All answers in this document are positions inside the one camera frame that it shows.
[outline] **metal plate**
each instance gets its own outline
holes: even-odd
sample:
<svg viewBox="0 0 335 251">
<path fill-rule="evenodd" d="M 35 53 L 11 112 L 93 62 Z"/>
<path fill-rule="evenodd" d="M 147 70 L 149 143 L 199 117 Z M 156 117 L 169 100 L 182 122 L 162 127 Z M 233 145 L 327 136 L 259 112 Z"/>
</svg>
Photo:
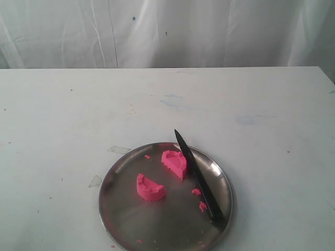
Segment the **metal plate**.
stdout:
<svg viewBox="0 0 335 251">
<path fill-rule="evenodd" d="M 207 213 L 201 212 L 199 203 L 203 198 L 192 194 L 192 189 L 196 187 L 192 175 L 181 181 L 161 163 L 162 153 L 179 151 L 179 145 L 153 143 L 119 159 L 107 173 L 100 189 L 101 220 L 121 248 L 134 251 L 203 251 L 221 240 L 232 216 L 232 187 L 210 157 L 190 148 L 228 224 L 213 224 Z M 164 185 L 166 197 L 157 202 L 144 201 L 136 190 L 139 173 Z"/>
</svg>

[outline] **white backdrop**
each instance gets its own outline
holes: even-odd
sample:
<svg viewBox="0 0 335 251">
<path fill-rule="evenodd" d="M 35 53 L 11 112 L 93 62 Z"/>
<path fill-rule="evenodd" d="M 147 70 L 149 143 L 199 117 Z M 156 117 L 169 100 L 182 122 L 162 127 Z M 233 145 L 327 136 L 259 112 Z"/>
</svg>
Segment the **white backdrop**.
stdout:
<svg viewBox="0 0 335 251">
<path fill-rule="evenodd" d="M 0 67 L 317 65 L 335 0 L 0 0 Z"/>
</svg>

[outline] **black knife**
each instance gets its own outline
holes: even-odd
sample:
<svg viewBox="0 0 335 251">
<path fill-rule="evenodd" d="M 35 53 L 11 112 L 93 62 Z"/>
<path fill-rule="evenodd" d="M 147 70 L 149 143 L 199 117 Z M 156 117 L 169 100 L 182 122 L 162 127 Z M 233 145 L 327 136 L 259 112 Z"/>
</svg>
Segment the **black knife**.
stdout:
<svg viewBox="0 0 335 251">
<path fill-rule="evenodd" d="M 194 155 L 191 152 L 191 149 L 189 149 L 189 147 L 183 140 L 182 136 L 177 132 L 176 129 L 174 130 L 174 133 L 176 134 L 179 147 L 186 158 L 187 170 L 193 174 L 203 194 L 203 197 L 207 204 L 206 211 L 208 212 L 209 218 L 212 221 L 225 221 L 224 215 L 222 214 L 219 204 L 216 201 L 213 193 L 211 192 L 202 172 L 200 171 L 199 166 L 194 158 Z"/>
</svg>

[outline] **pink play dough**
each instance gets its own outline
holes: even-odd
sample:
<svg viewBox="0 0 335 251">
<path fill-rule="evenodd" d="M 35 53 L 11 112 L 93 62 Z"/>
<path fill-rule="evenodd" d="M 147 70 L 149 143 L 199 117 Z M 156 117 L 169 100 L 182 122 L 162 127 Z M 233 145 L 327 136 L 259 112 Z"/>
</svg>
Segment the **pink play dough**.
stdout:
<svg viewBox="0 0 335 251">
<path fill-rule="evenodd" d="M 144 200 L 157 201 L 165 197 L 165 188 L 152 180 L 145 178 L 143 174 L 137 176 L 137 193 Z"/>
<path fill-rule="evenodd" d="M 162 154 L 163 164 L 183 180 L 187 173 L 186 159 L 181 152 L 165 151 Z"/>
<path fill-rule="evenodd" d="M 193 190 L 192 190 L 192 193 L 193 193 L 194 195 L 201 195 L 200 189 L 198 189 L 198 188 L 193 189 Z"/>
<path fill-rule="evenodd" d="M 207 206 L 204 202 L 200 202 L 199 208 L 201 209 L 201 212 L 205 212 L 205 209 L 207 209 Z"/>
</svg>

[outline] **knife blade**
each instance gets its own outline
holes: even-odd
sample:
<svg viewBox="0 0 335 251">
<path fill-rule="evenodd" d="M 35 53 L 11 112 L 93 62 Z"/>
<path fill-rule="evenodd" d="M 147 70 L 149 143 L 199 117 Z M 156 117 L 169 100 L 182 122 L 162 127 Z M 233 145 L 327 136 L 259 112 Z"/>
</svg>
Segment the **knife blade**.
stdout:
<svg viewBox="0 0 335 251">
<path fill-rule="evenodd" d="M 178 131 L 175 129 L 174 133 L 176 135 L 179 147 L 183 153 L 183 155 L 186 158 L 187 161 L 187 169 L 193 174 L 194 178 L 196 179 L 199 188 L 202 192 L 202 195 L 205 199 L 205 202 L 207 204 L 207 213 L 209 218 L 212 221 L 225 221 L 224 215 L 222 214 L 222 211 L 219 207 L 219 204 L 217 203 L 212 191 L 210 190 L 202 172 L 199 169 L 199 166 L 195 160 L 195 157 L 185 143 L 182 136 L 178 133 Z"/>
</svg>

